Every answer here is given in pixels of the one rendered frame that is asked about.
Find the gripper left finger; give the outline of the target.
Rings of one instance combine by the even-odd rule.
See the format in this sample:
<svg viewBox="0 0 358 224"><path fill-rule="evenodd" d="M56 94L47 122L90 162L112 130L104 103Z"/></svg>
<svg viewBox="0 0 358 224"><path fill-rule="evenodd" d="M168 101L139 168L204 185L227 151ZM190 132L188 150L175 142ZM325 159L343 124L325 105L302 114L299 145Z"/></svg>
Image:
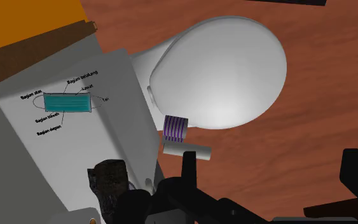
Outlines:
<svg viewBox="0 0 358 224"><path fill-rule="evenodd" d="M198 224L268 224L268 221L236 202L214 199L196 187L196 153L184 152L180 177L159 182L151 195L129 190L118 199L116 224L146 224L152 214L179 209Z"/></svg>

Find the white cylinder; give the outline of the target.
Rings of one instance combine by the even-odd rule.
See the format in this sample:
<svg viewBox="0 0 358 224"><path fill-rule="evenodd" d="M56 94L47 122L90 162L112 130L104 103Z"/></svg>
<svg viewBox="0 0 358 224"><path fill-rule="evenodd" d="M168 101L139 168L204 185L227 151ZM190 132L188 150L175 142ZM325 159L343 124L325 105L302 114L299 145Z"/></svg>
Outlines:
<svg viewBox="0 0 358 224"><path fill-rule="evenodd" d="M164 154L182 157L185 151L194 151L196 153L196 158L200 160L210 160L211 158L211 147L208 146L172 141L167 141L163 144Z"/></svg>

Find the purple striped white cup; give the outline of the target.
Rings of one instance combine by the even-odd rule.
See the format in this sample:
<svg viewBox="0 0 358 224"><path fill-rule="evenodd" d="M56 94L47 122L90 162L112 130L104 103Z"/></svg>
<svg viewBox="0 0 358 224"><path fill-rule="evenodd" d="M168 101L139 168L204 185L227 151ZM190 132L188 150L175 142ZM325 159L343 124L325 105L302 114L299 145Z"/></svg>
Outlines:
<svg viewBox="0 0 358 224"><path fill-rule="evenodd" d="M163 124L163 141L183 143L188 129L188 119L177 116L165 116Z"/></svg>

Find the dark brown rough object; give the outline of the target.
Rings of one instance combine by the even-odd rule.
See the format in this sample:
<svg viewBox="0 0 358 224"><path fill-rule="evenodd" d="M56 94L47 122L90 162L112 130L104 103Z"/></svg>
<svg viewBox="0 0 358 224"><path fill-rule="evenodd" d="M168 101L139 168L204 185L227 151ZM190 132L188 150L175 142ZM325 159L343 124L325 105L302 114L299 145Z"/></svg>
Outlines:
<svg viewBox="0 0 358 224"><path fill-rule="evenodd" d="M106 224L114 224L118 197L128 191L129 180L124 160L104 160L87 169L91 191L99 201L100 212Z"/></svg>

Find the white box with mask print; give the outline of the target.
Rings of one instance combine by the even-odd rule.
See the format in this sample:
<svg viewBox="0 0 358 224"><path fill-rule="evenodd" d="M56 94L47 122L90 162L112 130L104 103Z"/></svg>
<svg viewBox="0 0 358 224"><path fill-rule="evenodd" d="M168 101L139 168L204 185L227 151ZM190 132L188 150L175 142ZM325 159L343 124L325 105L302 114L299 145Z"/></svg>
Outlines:
<svg viewBox="0 0 358 224"><path fill-rule="evenodd" d="M51 112L44 94L88 97L81 112ZM0 108L65 207L98 207L87 170L123 159L129 180L155 178L158 131L126 50L87 58L56 77L0 98Z"/></svg>

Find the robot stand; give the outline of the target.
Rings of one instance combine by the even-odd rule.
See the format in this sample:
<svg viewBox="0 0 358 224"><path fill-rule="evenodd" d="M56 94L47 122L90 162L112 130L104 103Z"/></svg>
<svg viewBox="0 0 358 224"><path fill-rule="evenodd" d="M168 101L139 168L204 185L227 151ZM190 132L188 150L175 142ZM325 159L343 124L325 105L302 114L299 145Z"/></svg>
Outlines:
<svg viewBox="0 0 358 224"><path fill-rule="evenodd" d="M269 3L282 3L282 4L301 4L310 6L325 6L327 0L247 0Z"/></svg>

